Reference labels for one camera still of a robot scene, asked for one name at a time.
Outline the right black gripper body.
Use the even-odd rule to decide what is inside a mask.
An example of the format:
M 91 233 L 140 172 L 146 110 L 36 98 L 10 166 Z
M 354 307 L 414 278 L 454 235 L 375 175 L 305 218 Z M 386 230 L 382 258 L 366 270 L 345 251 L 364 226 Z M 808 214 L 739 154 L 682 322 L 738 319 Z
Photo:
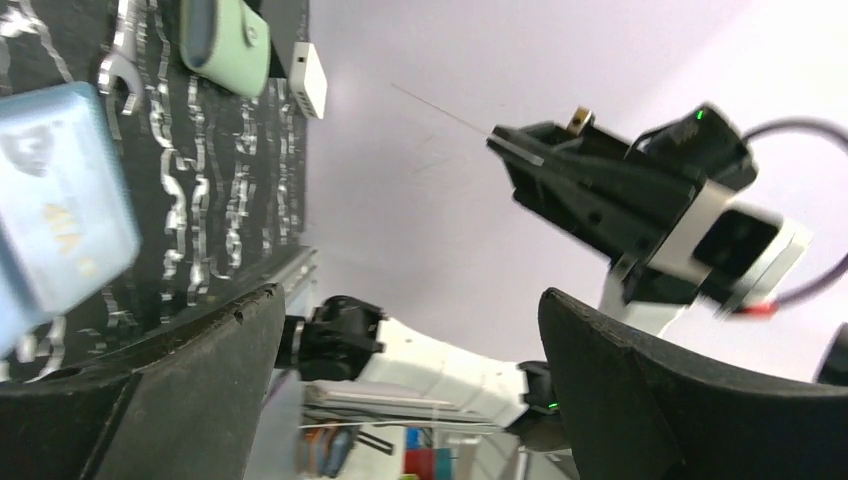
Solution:
M 759 256 L 759 222 L 735 204 L 758 173 L 739 131 L 705 102 L 613 150 L 643 170 L 625 204 L 659 221 L 661 236 L 611 265 L 610 311 L 675 311 L 698 297 L 737 309 Z

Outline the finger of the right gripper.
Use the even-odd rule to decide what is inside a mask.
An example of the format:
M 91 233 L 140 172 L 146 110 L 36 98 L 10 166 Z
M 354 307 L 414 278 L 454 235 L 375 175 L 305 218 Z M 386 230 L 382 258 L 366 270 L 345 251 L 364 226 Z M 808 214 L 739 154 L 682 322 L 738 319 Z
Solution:
M 586 137 L 556 122 L 497 125 L 487 143 L 528 166 L 534 176 L 569 181 L 626 206 L 688 206 L 706 185 L 698 176 L 625 159 L 608 149 L 593 153 Z
M 514 180 L 513 188 L 517 203 L 613 261 L 653 253 L 648 222 L 581 188 L 534 180 Z

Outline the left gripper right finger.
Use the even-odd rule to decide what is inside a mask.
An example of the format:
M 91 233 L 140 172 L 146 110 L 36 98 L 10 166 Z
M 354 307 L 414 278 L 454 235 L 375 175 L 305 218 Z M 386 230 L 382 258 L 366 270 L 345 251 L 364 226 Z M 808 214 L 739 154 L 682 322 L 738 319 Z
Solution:
M 843 479 L 847 391 L 729 365 L 557 290 L 538 325 L 584 479 Z

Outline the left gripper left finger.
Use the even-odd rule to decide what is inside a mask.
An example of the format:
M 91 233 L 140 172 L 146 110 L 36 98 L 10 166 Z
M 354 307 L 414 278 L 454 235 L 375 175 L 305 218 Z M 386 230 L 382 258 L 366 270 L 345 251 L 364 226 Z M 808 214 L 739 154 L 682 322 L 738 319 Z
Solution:
M 32 383 L 1 387 L 5 479 L 240 479 L 285 320 L 265 285 Z

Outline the blue card holder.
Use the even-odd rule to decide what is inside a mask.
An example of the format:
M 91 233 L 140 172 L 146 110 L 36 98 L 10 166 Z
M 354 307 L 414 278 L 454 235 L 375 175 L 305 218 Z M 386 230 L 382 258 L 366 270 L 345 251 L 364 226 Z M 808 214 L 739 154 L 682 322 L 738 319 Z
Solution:
M 134 262 L 140 234 L 96 89 L 1 100 L 1 352 Z

